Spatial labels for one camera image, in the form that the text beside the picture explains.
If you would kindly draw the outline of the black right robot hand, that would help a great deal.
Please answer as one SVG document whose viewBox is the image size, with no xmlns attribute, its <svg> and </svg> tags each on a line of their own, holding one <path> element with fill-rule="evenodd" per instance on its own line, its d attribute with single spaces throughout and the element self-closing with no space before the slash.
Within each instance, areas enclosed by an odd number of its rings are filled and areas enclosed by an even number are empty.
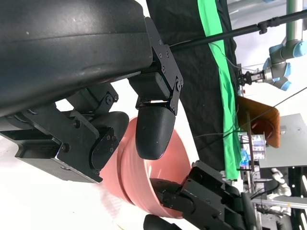
<svg viewBox="0 0 307 230">
<path fill-rule="evenodd" d="M 222 179 L 222 174 L 196 161 L 182 183 L 151 179 L 160 205 L 182 214 L 200 230 L 255 230 L 257 220 L 249 195 Z"/>
</svg>

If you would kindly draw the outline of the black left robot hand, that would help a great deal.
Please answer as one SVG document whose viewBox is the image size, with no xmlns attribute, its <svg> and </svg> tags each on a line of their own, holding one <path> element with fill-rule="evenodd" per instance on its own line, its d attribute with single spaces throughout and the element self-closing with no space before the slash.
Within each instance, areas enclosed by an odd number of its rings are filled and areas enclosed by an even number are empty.
<svg viewBox="0 0 307 230">
<path fill-rule="evenodd" d="M 159 159 L 183 78 L 170 47 L 134 0 L 0 3 L 0 134 L 16 158 L 66 181 L 99 183 L 129 117 L 111 112 L 112 83 L 138 95 L 136 149 Z"/>
</svg>

